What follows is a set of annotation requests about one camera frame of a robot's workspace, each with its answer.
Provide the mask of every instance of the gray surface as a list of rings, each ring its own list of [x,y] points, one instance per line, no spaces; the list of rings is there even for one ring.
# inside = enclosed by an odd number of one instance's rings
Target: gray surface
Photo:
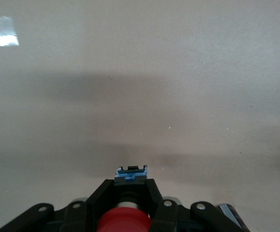
[[[6,1],[0,227],[149,165],[163,195],[280,231],[280,1]]]

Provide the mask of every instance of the beige tabletop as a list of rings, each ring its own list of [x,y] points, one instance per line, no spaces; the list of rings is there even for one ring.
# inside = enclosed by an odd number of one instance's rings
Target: beige tabletop
[[[280,232],[280,1],[0,0],[0,227],[148,165]]]

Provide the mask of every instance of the red cylindrical object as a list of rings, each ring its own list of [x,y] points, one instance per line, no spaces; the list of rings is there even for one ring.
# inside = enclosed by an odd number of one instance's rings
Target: red cylindrical object
[[[148,232],[151,220],[139,209],[117,207],[99,220],[97,232]]]

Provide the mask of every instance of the transparent tape piece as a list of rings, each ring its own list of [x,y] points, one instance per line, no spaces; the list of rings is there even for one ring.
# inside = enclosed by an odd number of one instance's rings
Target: transparent tape piece
[[[19,46],[17,34],[11,17],[0,17],[0,46]]]

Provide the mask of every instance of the blue plastic part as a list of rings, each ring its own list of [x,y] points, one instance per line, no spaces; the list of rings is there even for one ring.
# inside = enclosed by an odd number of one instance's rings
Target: blue plastic part
[[[123,171],[122,167],[119,167],[116,170],[115,177],[124,177],[125,181],[134,181],[136,176],[147,176],[147,166],[144,166],[144,169],[139,169],[138,172],[134,170],[130,170],[130,172],[125,171],[124,173],[119,173],[119,171]]]

